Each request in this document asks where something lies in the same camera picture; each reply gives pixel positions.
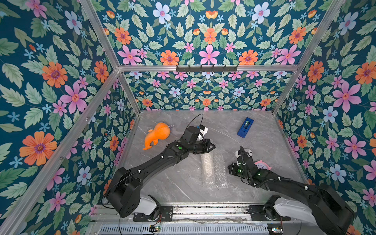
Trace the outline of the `blue tape dispenser box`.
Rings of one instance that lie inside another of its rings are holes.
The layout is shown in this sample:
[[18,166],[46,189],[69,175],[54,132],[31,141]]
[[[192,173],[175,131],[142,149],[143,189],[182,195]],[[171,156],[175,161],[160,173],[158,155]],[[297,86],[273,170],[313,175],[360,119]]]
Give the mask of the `blue tape dispenser box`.
[[254,120],[247,117],[244,120],[243,124],[241,125],[240,129],[238,130],[237,135],[242,137],[242,138],[245,138],[246,135],[248,134],[251,126],[253,125],[253,123],[254,123]]

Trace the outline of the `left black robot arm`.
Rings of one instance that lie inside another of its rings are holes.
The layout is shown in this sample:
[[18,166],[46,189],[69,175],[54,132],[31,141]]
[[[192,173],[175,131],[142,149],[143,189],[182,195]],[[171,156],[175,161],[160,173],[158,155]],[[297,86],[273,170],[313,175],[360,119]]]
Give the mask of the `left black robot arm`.
[[155,175],[186,159],[189,154],[201,155],[214,149],[215,145],[210,139],[196,143],[174,141],[151,160],[129,170],[124,167],[118,169],[105,193],[105,198],[121,218],[141,213],[155,220],[160,214],[161,205],[151,195],[142,196],[141,190],[144,185]]

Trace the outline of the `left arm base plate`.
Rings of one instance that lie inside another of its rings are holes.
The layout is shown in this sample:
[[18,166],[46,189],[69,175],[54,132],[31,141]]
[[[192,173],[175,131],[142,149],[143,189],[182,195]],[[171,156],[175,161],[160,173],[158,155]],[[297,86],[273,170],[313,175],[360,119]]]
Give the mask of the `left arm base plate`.
[[134,222],[171,222],[173,218],[173,206],[157,206],[156,210],[150,215],[143,213],[134,213]]

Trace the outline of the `aluminium front rail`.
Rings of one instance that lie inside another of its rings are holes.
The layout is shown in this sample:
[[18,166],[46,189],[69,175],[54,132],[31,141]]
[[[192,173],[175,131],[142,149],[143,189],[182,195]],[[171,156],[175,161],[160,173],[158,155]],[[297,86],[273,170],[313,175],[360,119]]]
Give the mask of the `aluminium front rail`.
[[[313,212],[308,206],[297,201],[283,198],[277,199],[276,202],[264,204],[250,203],[175,203],[163,204],[163,206],[173,206],[173,218],[171,222],[191,222],[191,223],[274,223],[277,221],[253,221],[251,215],[247,212],[250,205],[264,205],[273,208],[280,216],[288,216],[291,221],[287,222],[304,222],[317,225]],[[94,213],[90,225],[92,224],[117,224],[120,223],[144,223],[154,224],[156,222],[134,222],[134,213],[128,217],[121,218],[114,209],[99,207]]]

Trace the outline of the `american flag can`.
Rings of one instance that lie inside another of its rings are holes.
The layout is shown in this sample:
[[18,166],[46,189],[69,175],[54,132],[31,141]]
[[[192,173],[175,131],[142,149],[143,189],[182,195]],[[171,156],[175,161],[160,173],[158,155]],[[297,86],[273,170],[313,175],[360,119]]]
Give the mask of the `american flag can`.
[[[244,151],[247,153],[247,156],[252,157],[252,155],[253,155],[252,150],[246,148]],[[240,150],[236,151],[235,156],[236,156],[236,158],[238,158],[240,156]]]

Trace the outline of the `pink alarm clock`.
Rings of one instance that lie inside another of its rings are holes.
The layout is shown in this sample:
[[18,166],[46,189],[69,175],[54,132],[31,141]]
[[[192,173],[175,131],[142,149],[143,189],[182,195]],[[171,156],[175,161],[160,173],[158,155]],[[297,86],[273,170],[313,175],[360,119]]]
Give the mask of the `pink alarm clock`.
[[262,160],[256,161],[254,162],[254,164],[256,165],[258,169],[266,169],[266,170],[272,169],[272,167],[270,167],[267,163],[263,162]]

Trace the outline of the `clear bubble wrap sheet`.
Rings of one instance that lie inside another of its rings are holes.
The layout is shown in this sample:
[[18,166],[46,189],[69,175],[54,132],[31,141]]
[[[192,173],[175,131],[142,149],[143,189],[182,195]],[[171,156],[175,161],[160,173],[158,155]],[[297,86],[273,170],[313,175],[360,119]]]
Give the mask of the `clear bubble wrap sheet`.
[[225,189],[225,188],[228,188],[225,161],[224,161],[223,154],[222,154],[221,150],[220,149],[214,149],[210,153],[212,154],[213,161],[214,161],[215,183],[211,187],[207,187],[207,188],[209,188],[209,189]]

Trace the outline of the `orange plush toy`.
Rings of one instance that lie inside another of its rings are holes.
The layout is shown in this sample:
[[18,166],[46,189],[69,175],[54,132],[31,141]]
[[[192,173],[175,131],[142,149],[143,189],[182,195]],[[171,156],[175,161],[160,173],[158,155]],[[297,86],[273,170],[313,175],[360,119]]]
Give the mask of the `orange plush toy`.
[[169,135],[170,127],[163,122],[157,123],[153,129],[148,131],[148,134],[145,137],[145,147],[143,150],[149,150],[152,148],[151,144],[155,146],[158,144],[159,140],[165,140],[169,137]]

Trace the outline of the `black wall hook rail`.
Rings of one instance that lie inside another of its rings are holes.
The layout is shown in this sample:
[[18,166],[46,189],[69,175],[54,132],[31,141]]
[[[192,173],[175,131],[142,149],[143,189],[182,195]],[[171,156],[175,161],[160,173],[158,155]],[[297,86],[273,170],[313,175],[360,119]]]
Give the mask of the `black wall hook rail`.
[[238,66],[200,65],[200,66],[176,66],[178,72],[234,72],[238,71]]

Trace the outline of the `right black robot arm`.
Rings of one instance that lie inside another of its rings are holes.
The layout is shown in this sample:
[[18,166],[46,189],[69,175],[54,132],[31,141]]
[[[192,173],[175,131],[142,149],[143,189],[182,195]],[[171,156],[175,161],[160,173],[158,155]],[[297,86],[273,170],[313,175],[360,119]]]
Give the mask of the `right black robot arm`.
[[295,217],[316,224],[327,235],[345,235],[355,213],[329,185],[309,185],[272,172],[262,160],[254,161],[252,151],[242,146],[236,151],[237,161],[228,166],[229,174],[256,189],[277,192],[265,204],[280,216]]

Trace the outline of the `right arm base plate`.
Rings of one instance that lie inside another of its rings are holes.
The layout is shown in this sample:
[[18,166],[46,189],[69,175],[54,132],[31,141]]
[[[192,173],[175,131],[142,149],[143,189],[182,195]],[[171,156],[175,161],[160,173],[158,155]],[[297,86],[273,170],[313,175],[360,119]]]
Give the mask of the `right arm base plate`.
[[253,221],[291,221],[290,217],[280,216],[273,208],[264,205],[250,205],[246,210]]

